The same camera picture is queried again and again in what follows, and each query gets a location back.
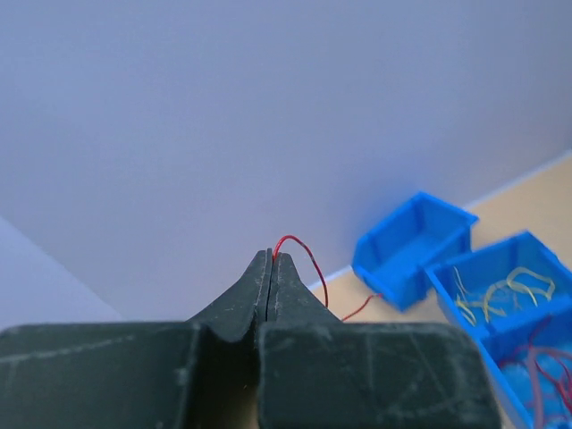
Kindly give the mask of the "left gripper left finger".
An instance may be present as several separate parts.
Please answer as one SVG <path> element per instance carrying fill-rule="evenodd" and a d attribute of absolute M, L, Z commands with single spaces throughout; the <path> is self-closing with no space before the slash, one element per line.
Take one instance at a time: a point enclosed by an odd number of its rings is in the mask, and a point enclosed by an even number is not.
<path fill-rule="evenodd" d="M 25 324 L 1 333 L 4 428 L 232 428 L 254 416 L 256 329 L 273 267 L 187 321 Z"/>

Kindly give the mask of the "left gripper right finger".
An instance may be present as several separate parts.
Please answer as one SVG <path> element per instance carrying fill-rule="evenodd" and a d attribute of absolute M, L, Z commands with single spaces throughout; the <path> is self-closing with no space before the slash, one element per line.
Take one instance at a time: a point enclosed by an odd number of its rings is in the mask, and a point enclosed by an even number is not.
<path fill-rule="evenodd" d="M 273 262 L 257 342 L 263 428 L 499 428 L 479 350 L 450 324 L 345 324 Z"/>

